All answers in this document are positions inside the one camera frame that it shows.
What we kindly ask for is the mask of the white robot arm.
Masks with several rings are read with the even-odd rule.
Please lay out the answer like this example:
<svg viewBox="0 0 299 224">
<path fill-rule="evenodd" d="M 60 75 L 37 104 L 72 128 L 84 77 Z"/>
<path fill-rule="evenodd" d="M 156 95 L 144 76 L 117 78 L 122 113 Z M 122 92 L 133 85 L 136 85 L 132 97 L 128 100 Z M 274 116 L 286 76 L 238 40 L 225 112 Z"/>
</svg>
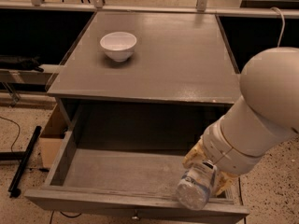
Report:
<svg viewBox="0 0 299 224">
<path fill-rule="evenodd" d="M 209 125 L 183 166 L 209 160 L 218 170 L 214 192 L 250 172 L 273 146 L 299 132 L 299 49 L 280 47 L 252 57 L 239 77 L 241 96 Z"/>
</svg>

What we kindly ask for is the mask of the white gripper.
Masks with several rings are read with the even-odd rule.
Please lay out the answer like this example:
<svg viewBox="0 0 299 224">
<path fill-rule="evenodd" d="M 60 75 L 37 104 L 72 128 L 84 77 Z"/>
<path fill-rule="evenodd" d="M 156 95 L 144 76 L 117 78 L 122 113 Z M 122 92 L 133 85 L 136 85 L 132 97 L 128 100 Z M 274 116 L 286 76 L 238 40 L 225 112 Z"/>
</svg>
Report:
<svg viewBox="0 0 299 224">
<path fill-rule="evenodd" d="M 209 125 L 199 141 L 185 155 L 182 165 L 190 169 L 194 164 L 209 159 L 220 171 L 216 174 L 214 194 L 219 196 L 230 188 L 240 175 L 250 172 L 261 160 L 242 154 L 225 138 L 221 129 L 222 119 Z"/>
</svg>

